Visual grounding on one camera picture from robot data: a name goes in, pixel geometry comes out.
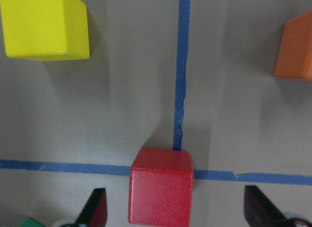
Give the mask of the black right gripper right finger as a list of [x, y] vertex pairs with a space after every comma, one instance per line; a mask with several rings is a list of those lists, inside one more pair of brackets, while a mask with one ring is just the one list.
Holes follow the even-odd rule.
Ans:
[[243, 210], [250, 227], [284, 227], [288, 220], [257, 186], [245, 186]]

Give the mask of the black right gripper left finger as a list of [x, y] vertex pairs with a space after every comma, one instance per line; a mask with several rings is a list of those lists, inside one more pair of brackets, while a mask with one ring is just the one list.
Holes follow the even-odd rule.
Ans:
[[108, 219], [105, 188], [95, 188], [75, 221], [75, 227], [104, 227]]

